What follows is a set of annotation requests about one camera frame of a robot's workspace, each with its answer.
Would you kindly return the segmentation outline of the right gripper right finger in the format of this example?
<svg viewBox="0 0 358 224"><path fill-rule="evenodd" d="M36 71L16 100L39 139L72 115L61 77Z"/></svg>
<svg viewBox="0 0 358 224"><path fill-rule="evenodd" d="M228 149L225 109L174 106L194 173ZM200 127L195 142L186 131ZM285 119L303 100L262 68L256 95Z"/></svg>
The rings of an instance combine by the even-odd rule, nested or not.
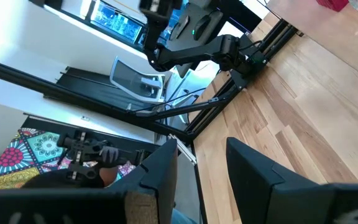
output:
<svg viewBox="0 0 358 224"><path fill-rule="evenodd" d="M317 184L236 138L226 161L242 223L358 223L358 184Z"/></svg>

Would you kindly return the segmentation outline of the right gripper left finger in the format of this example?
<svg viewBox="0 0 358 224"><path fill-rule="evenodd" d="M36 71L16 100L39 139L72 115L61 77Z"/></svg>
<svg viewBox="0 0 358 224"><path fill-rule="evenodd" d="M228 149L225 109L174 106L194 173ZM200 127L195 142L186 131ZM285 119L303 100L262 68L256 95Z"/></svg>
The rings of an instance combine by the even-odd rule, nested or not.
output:
<svg viewBox="0 0 358 224"><path fill-rule="evenodd" d="M177 184L177 142L168 140L123 178L79 182L68 170L0 190L0 223L170 223Z"/></svg>

